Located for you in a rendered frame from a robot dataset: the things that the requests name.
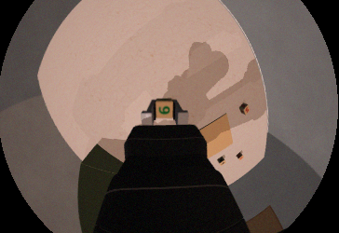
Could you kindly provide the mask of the tan square mat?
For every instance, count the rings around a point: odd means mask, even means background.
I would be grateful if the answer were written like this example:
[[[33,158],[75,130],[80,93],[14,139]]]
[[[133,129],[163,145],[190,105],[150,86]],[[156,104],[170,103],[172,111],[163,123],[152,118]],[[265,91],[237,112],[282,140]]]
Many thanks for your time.
[[[216,155],[233,143],[226,113],[199,131],[207,141],[208,158]]]

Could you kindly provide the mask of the tan block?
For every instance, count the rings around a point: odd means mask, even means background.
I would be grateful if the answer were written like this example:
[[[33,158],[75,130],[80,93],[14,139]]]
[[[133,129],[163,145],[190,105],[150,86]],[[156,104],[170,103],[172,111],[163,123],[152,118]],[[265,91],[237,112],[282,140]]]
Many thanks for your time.
[[[173,118],[173,100],[171,98],[156,99],[156,118]]]
[[[237,155],[236,155],[236,157],[239,159],[239,160],[242,160],[244,157],[243,157],[243,155],[239,152]]]
[[[248,112],[250,111],[250,108],[247,104],[243,103],[240,107],[239,110],[242,114],[247,115]]]
[[[220,164],[221,166],[224,165],[224,164],[226,163],[223,157],[220,157],[220,158],[218,158],[217,160],[218,160],[218,162],[219,162],[219,164]]]

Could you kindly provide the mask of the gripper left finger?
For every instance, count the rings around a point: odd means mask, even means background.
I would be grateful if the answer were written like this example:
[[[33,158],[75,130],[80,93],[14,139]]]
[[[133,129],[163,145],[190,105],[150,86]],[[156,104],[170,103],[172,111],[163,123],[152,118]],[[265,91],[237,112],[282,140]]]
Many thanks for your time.
[[[156,100],[152,100],[146,111],[141,112],[142,125],[154,125],[156,120]]]

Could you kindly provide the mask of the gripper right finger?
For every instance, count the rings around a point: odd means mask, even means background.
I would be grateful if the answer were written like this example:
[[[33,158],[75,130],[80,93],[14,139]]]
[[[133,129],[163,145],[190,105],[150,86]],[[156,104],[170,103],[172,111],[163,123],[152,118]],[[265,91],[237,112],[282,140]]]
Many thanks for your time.
[[[178,101],[173,100],[173,120],[176,125],[188,125],[188,115],[187,110],[183,110]]]

